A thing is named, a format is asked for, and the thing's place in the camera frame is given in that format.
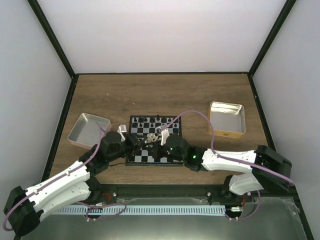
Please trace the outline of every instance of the white backdrop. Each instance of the white backdrop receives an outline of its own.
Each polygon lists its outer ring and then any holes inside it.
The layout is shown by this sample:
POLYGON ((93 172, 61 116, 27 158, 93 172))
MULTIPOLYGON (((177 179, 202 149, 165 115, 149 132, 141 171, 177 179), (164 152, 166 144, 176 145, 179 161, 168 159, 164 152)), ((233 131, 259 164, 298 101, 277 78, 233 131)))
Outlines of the white backdrop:
MULTIPOLYGON (((0 1, 0 9, 2 222, 10 191, 41 180, 71 79, 27 1, 0 1)), ((14 233, 1 227, 0 239, 14 233)))
POLYGON ((320 239, 320 1, 297 1, 254 82, 278 152, 320 239))
POLYGON ((39 0, 76 73, 249 71, 285 0, 39 0))

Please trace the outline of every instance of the black connector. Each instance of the black connector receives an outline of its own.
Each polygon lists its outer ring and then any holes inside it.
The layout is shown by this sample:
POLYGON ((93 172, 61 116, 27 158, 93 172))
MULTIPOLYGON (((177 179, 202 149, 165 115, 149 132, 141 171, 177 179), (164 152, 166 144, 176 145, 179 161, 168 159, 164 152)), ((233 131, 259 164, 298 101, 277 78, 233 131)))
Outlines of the black connector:
MULTIPOLYGON (((255 164, 290 178, 292 163, 288 159, 264 145, 259 145, 255 153, 255 164)), ((255 167, 252 169, 252 174, 268 192, 285 194, 289 191, 290 183, 282 178, 255 167)))
MULTIPOLYGON (((7 215, 8 212, 25 197, 26 193, 21 186, 12 189, 3 210, 4 214, 7 215)), ((15 234, 18 237, 22 237, 33 231, 40 224, 40 216, 42 213, 43 210, 36 212, 33 204, 27 199, 12 212, 8 221, 15 234)))
MULTIPOLYGON (((141 144, 136 136, 132 134, 125 135, 125 141, 121 141, 121 135, 116 131, 109 131, 102 139, 100 147, 96 152, 93 159, 85 166, 90 176, 94 177, 97 174, 106 170, 109 163, 119 158, 131 156, 135 150, 141 147, 141 144)), ((94 145, 89 151, 79 157, 80 162, 86 162, 94 153, 97 144, 94 145)))

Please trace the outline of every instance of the wooden surface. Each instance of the wooden surface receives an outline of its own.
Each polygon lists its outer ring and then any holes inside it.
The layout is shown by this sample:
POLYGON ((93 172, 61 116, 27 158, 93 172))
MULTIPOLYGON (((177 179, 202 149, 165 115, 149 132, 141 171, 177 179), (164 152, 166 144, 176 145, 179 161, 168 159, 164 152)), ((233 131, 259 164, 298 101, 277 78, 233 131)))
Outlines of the wooden surface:
MULTIPOLYGON (((130 115, 178 115, 185 110, 208 114, 212 101, 244 106, 246 133, 239 139, 216 137, 214 148, 246 151, 267 145, 254 96, 245 74, 81 75, 63 128, 51 176, 76 161, 86 149, 70 144, 68 134, 81 113, 110 119, 112 130, 129 127, 130 115)), ((182 117, 182 136, 190 144, 210 147, 208 124, 196 113, 182 117)), ((118 159, 111 164, 125 162, 118 159)), ((113 184, 221 184, 228 171, 193 172, 186 167, 109 167, 97 179, 113 184)))

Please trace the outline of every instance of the black metal frame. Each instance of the black metal frame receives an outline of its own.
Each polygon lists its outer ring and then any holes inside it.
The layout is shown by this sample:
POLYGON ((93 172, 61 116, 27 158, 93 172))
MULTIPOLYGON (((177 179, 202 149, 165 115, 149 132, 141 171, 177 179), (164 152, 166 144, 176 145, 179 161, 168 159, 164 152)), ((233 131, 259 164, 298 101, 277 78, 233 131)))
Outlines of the black metal frame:
MULTIPOLYGON (((250 68, 249 72, 243 71, 243 72, 125 72, 125 73, 78 73, 75 74, 73 71, 67 56, 65 55, 60 43, 58 42, 58 39, 53 32, 52 28, 50 27, 50 24, 42 11, 39 3, 37 0, 27 0, 33 9, 36 17, 38 18, 41 26, 43 27, 45 33, 47 34, 50 42, 52 43, 55 51, 57 52, 61 62, 63 63, 65 69, 67 70, 68 74, 71 77, 71 83, 69 86, 69 90, 66 96, 66 100, 64 102, 64 106, 62 109, 62 113, 58 122, 57 130, 53 139, 53 143, 49 152, 49 156, 46 162, 46 166, 44 169, 44 173, 42 176, 41 181, 44 181, 49 178, 50 171, 56 156, 56 152, 58 149, 58 145, 60 142, 60 138, 62 135, 62 131, 66 122, 66 118, 69 112, 69 108, 71 105, 71 101, 75 92, 76 84, 79 78, 79 75, 86 75, 86 74, 105 74, 105 75, 152 75, 152 74, 157 74, 157 75, 163 75, 163 74, 173 74, 173 75, 178 75, 178 74, 247 74, 248 80, 251 86, 252 93, 254 95, 255 103, 259 112, 259 116, 262 122, 263 130, 267 139, 267 143, 270 148, 276 150, 275 144, 273 142, 271 132, 269 130, 268 124, 266 117, 263 112, 263 108, 261 106, 258 93, 253 81, 253 76, 256 73, 259 65, 261 64, 263 58, 265 57, 268 49, 270 48, 272 42, 276 38, 281 26, 285 22, 287 16, 289 15, 291 9, 293 8, 296 0, 287 0, 277 17, 270 33, 268 34, 263 46, 261 47, 261 50, 259 54, 257 55, 252 67, 250 68)), ((215 189, 219 188, 220 185, 128 185, 125 184, 103 184, 104 189, 107 190, 112 190, 117 193, 117 197, 128 197, 128 196, 133 196, 135 195, 136 197, 163 197, 164 194, 168 194, 168 196, 171 197, 181 197, 181 196, 186 196, 187 197, 207 197, 207 192, 209 189, 215 189)), ((303 207, 301 205, 298 193, 296 191, 295 187, 291 187, 289 190, 289 193, 286 195, 274 195, 274 194, 269 194, 267 192, 262 191, 261 192, 262 197, 292 197, 294 199, 294 202, 296 206, 300 209, 299 217, 300 220, 303 224, 304 231, 306 233, 307 239, 308 240, 313 240, 313 235, 310 230, 307 218, 305 216, 303 207)))
POLYGON ((284 24, 287 16, 289 15, 291 9, 294 7, 297 0, 286 0, 281 12, 279 13, 277 19, 275 20, 273 27, 271 28, 268 36, 266 37, 258 56, 256 56, 252 67, 249 70, 249 75, 253 77, 260 66, 262 60, 264 59, 265 55, 267 54, 271 44, 274 42, 280 28, 284 24))
POLYGON ((34 14, 39 20, 39 23, 41 24, 43 30, 45 31, 46 35, 48 36, 52 46, 54 47, 56 53, 58 54, 61 62, 63 63, 66 71, 70 75, 71 78, 75 77, 75 72, 72 69, 69 60, 67 59, 67 56, 65 55, 64 50, 62 49, 54 31, 52 30, 44 12, 42 11, 39 3, 37 0, 27 0, 28 3, 30 4, 30 7, 32 8, 34 14))

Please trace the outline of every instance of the metal tray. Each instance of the metal tray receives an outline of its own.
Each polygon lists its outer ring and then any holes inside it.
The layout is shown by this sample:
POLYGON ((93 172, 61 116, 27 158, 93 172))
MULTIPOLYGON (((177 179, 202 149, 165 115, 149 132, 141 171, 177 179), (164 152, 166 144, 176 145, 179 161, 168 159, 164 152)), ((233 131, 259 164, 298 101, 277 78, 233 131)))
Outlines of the metal tray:
POLYGON ((246 132, 245 108, 240 104, 213 101, 209 116, 215 136, 240 138, 246 132))
POLYGON ((111 123, 109 119, 82 113, 68 136, 70 143, 79 147, 91 149, 100 141, 100 129, 96 122, 100 124, 101 128, 106 133, 110 131, 111 123))

